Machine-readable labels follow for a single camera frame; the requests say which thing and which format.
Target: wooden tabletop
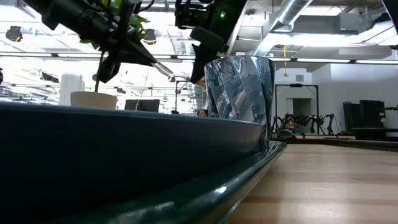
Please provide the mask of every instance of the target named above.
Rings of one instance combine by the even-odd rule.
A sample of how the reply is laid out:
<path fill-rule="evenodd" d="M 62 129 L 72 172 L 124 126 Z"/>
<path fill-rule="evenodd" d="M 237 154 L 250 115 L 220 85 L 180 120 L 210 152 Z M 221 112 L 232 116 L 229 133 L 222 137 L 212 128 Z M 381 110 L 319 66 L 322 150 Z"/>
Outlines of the wooden tabletop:
<path fill-rule="evenodd" d="M 398 153 L 289 144 L 228 223 L 398 223 Z"/>

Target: doorway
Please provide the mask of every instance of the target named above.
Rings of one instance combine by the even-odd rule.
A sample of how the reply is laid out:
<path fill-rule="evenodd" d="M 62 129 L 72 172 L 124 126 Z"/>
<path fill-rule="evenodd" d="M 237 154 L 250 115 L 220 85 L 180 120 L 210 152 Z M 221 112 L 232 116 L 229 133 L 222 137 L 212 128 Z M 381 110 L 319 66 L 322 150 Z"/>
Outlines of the doorway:
<path fill-rule="evenodd" d="M 312 115 L 311 108 L 311 100 L 312 99 L 303 99 L 303 98 L 293 98 L 293 115 L 294 116 L 308 116 Z M 306 126 L 299 126 L 302 133 L 311 133 L 311 122 L 309 122 Z"/>

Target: white pot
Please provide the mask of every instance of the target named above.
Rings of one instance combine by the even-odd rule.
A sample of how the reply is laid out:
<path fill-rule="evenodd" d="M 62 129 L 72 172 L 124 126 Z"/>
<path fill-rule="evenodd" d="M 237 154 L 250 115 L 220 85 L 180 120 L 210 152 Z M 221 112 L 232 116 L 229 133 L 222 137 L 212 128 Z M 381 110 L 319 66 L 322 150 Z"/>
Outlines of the white pot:
<path fill-rule="evenodd" d="M 71 106 L 84 108 L 116 109 L 118 98 L 104 93 L 75 91 L 70 94 Z"/>

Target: plant stem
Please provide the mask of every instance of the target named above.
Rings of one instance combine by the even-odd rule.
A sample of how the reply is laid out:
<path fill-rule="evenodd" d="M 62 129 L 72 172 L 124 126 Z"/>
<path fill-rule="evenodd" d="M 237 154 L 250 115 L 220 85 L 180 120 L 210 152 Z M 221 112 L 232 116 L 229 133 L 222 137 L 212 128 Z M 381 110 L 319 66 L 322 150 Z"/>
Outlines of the plant stem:
<path fill-rule="evenodd" d="M 104 60 L 104 54 L 105 54 L 105 51 L 103 50 L 102 53 L 101 53 L 101 57 L 99 58 L 97 77 L 95 79 L 95 90 L 94 90 L 94 92 L 96 92 L 96 93 L 98 92 L 98 87 L 100 85 L 100 79 L 98 78 L 98 75 L 100 74 L 100 65 L 101 65 L 102 61 Z"/>

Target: green led light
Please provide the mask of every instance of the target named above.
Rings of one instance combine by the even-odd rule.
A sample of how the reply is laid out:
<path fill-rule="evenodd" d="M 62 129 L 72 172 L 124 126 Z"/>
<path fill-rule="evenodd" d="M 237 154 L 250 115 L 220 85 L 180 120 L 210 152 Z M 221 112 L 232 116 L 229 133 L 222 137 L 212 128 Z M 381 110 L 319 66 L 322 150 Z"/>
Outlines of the green led light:
<path fill-rule="evenodd" d="M 220 18 L 221 18 L 221 19 L 224 19 L 225 16 L 226 16 L 226 12 L 222 11 L 221 14 L 220 14 Z"/>

